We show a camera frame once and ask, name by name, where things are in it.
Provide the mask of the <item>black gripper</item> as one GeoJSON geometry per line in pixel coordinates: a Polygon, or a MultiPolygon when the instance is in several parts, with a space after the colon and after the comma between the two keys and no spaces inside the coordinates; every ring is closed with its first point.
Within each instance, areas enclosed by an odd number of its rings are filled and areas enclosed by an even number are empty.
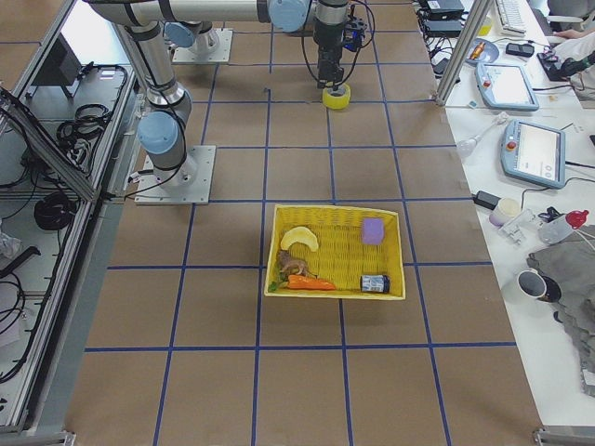
{"type": "Polygon", "coordinates": [[[317,88],[332,85],[332,90],[338,91],[344,76],[344,69],[340,66],[342,52],[342,45],[318,46],[317,88]]]}

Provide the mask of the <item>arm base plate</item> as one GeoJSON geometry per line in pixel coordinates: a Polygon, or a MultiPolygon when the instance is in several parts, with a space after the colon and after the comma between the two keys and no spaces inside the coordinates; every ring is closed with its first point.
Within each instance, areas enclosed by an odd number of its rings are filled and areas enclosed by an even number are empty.
{"type": "Polygon", "coordinates": [[[152,170],[139,180],[141,192],[133,198],[141,205],[208,204],[210,198],[216,147],[191,146],[185,163],[172,179],[165,171],[154,170],[152,161],[145,156],[143,168],[152,170]]]}
{"type": "Polygon", "coordinates": [[[205,33],[186,33],[173,39],[174,64],[227,64],[230,61],[233,31],[212,28],[205,33]]]}

